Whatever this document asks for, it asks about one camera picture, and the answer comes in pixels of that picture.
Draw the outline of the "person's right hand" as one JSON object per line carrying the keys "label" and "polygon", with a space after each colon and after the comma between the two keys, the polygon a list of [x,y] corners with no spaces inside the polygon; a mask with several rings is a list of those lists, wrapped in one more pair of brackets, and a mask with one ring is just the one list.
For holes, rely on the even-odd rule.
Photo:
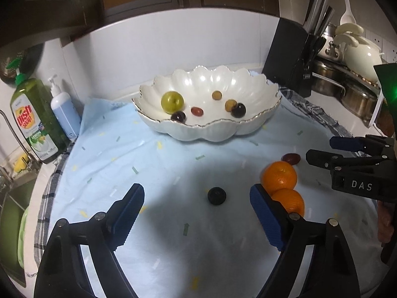
{"label": "person's right hand", "polygon": [[394,227],[392,225],[392,216],[394,207],[388,203],[377,201],[377,238],[384,245],[390,242]]}

